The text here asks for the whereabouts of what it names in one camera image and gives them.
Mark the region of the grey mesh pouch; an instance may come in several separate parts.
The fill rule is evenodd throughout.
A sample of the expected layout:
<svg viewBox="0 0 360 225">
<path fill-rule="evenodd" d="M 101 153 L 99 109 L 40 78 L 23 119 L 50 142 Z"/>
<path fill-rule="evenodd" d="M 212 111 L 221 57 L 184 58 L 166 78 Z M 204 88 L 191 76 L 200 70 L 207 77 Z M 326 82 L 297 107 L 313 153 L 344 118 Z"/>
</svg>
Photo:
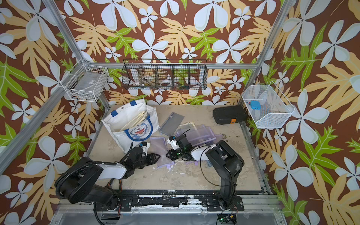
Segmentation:
<svg viewBox="0 0 360 225">
<path fill-rule="evenodd" d="M 160 127 L 159 132 L 166 136 L 172 136 L 184 118 L 185 117 L 183 115 L 172 112 L 164 124 Z"/>
</svg>

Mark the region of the cream mesh pouch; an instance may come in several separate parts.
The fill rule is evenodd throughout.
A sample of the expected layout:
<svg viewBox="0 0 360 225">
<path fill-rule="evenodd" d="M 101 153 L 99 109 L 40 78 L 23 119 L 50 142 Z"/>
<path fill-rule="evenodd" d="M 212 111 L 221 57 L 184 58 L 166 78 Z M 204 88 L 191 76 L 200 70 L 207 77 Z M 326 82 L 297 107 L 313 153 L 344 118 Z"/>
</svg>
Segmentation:
<svg viewBox="0 0 360 225">
<path fill-rule="evenodd" d="M 148 115 L 149 114 L 147 111 L 143 111 L 143 112 L 139 113 L 134 119 L 132 119 L 130 122 L 128 122 L 125 126 L 123 126 L 120 129 L 120 131 L 124 131 L 126 129 L 130 129 L 130 128 L 133 128 L 133 127 L 139 125 L 148 117 Z"/>
</svg>

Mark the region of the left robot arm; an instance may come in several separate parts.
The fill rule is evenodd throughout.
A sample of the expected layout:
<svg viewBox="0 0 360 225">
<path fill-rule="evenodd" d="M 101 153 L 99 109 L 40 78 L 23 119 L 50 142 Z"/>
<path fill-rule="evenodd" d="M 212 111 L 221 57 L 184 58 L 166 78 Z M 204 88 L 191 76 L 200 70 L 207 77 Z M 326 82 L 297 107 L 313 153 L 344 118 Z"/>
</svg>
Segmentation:
<svg viewBox="0 0 360 225">
<path fill-rule="evenodd" d="M 96 182 L 103 179 L 127 179 L 136 169 L 156 164 L 160 158 L 159 154 L 146 154 L 142 147 L 131 147 L 119 162 L 93 161 L 84 157 L 56 180 L 56 195 L 72 204 L 115 204 L 120 197 L 119 192 L 110 187 L 99 186 Z"/>
</svg>

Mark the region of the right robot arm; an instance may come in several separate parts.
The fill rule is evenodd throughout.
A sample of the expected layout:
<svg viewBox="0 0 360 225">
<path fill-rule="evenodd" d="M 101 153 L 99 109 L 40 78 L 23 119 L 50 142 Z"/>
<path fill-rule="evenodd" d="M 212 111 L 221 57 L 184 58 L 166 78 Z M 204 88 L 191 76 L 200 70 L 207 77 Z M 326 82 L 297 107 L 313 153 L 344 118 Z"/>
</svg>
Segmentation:
<svg viewBox="0 0 360 225">
<path fill-rule="evenodd" d="M 245 162 L 243 158 L 224 140 L 213 145 L 192 146 L 187 140 L 186 134 L 181 136 L 170 136 L 167 143 L 172 149 L 166 157 L 172 161 L 182 159 L 184 161 L 207 160 L 214 167 L 221 178 L 221 184 L 207 182 L 220 188 L 217 194 L 217 203 L 210 207 L 220 207 L 222 210 L 229 210 L 236 206 L 236 186 L 239 174 Z"/>
</svg>

